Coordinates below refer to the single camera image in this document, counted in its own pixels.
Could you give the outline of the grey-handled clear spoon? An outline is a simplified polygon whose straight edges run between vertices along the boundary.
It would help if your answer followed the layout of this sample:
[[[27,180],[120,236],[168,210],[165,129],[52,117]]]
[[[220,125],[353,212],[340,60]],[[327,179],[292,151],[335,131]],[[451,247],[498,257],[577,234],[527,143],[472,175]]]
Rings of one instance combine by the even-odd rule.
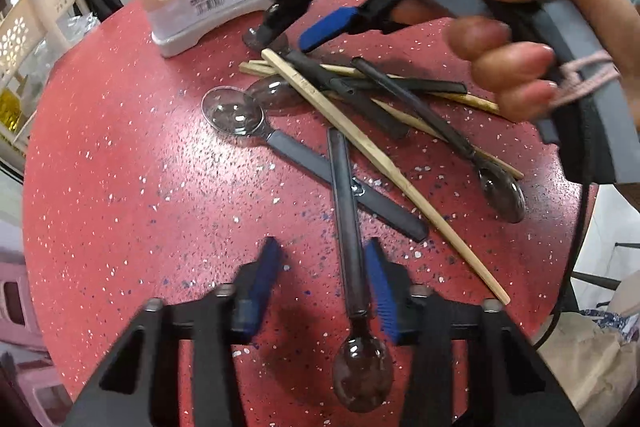
[[[201,109],[208,123],[218,132],[234,139],[261,139],[290,164],[330,185],[330,161],[281,130],[274,129],[256,98],[238,88],[217,87],[202,98]],[[402,208],[375,188],[352,179],[352,195],[357,205],[416,243],[427,239],[424,221]]]

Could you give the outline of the dark-handled clear spoon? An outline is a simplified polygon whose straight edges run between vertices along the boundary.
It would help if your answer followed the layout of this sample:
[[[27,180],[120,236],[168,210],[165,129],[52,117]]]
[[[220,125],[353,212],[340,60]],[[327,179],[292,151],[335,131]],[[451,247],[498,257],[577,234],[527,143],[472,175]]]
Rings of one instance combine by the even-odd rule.
[[[393,360],[370,329],[371,296],[344,135],[328,131],[337,248],[348,334],[334,357],[333,390],[347,410],[364,414],[380,407],[394,381]]]

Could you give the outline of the long bamboo chopstick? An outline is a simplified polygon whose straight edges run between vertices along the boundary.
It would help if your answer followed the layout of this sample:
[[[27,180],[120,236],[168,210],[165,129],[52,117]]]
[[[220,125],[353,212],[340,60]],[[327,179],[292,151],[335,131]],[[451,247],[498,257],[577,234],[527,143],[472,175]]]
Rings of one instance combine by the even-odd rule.
[[[431,203],[412,185],[402,174],[393,161],[345,114],[316,89],[303,75],[272,49],[265,48],[260,52],[262,58],[276,70],[293,88],[335,128],[340,130],[352,145],[367,158],[368,161],[386,178],[395,184],[399,190],[418,208],[440,235],[454,247],[462,259],[470,266],[474,273],[483,281],[500,303],[508,305],[511,298],[491,272],[485,267],[480,258],[472,251],[459,234],[450,227]]]

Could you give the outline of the beige plastic storage cart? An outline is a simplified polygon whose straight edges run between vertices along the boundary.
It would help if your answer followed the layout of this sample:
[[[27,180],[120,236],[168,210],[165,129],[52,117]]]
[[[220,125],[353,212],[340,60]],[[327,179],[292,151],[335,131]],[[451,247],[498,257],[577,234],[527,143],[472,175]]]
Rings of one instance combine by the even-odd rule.
[[[99,23],[86,0],[20,0],[1,21],[1,139],[17,153],[53,65]]]

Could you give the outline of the black-handled smoky spoon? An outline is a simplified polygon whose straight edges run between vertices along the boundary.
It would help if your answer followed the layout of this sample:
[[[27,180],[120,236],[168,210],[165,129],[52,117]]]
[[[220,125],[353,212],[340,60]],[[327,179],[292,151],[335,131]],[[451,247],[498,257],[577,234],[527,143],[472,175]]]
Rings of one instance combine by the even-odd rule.
[[[518,223],[524,219],[525,197],[518,182],[508,170],[482,153],[465,135],[437,115],[431,106],[422,102],[420,98],[402,87],[397,80],[381,72],[372,63],[362,57],[355,57],[352,59],[352,66],[408,105],[425,124],[444,138],[460,157],[474,165],[483,194],[501,219],[510,223]]]

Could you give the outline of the smoky spoon under chopsticks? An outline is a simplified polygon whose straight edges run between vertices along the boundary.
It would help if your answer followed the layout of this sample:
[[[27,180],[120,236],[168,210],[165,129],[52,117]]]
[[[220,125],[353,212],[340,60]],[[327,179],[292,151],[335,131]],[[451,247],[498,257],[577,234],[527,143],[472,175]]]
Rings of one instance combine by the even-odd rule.
[[[279,75],[258,78],[247,88],[246,94],[263,108],[280,112],[305,103],[305,99]]]

